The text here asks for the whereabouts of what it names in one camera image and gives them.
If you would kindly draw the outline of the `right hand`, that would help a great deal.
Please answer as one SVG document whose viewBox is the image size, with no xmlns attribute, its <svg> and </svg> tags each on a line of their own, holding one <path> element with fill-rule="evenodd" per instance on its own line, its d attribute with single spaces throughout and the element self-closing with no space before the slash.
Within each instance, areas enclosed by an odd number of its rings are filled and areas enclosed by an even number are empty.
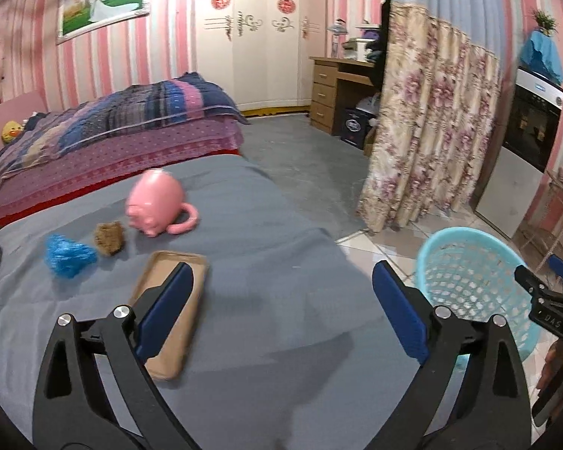
<svg viewBox="0 0 563 450">
<path fill-rule="evenodd" d="M 563 366 L 563 340 L 556 340 L 546 354 L 536 388 L 542 390 L 561 366 Z"/>
</svg>

